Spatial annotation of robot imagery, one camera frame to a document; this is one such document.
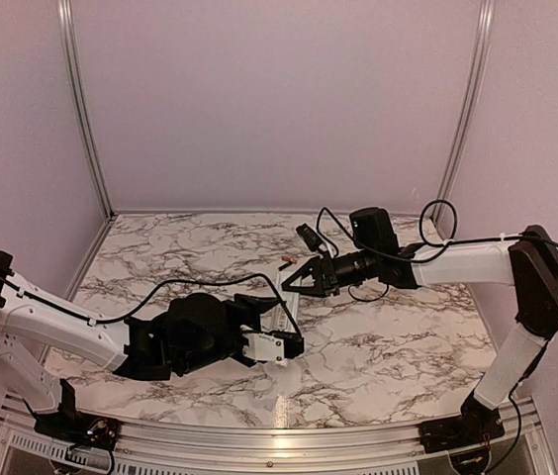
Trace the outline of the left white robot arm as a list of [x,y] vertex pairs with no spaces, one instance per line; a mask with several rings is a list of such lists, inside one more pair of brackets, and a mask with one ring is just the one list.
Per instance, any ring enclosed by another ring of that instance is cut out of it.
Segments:
[[11,268],[0,251],[0,375],[37,415],[67,440],[80,439],[88,425],[73,408],[67,384],[49,375],[17,344],[34,339],[89,360],[122,378],[167,381],[233,359],[251,367],[281,362],[305,350],[298,328],[263,330],[261,317],[286,303],[277,294],[237,294],[220,300],[207,293],[176,298],[160,315],[141,320],[134,312],[106,318],[34,285]]

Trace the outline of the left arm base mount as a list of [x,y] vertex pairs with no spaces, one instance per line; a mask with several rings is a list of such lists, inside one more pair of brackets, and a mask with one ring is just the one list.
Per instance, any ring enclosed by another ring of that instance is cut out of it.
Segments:
[[34,416],[35,432],[77,446],[113,450],[121,422],[114,418],[77,412],[74,417],[61,413]]

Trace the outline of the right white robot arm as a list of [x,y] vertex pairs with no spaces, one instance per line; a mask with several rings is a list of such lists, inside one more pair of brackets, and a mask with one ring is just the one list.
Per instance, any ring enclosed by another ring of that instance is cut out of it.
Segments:
[[297,228],[314,257],[283,281],[283,291],[324,298],[370,279],[407,290],[455,283],[514,288],[515,326],[452,424],[459,441],[476,441],[558,333],[558,243],[541,226],[529,226],[516,235],[442,243],[422,239],[400,246],[383,208],[355,211],[349,222],[345,233],[356,249],[338,256],[322,249],[325,240],[319,232],[307,225]]

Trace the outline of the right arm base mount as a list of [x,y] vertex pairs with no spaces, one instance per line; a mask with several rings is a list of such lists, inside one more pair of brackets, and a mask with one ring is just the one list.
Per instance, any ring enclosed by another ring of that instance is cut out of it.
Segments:
[[418,432],[425,453],[488,443],[506,433],[498,412],[492,412],[488,417],[459,415],[431,420],[420,423]]

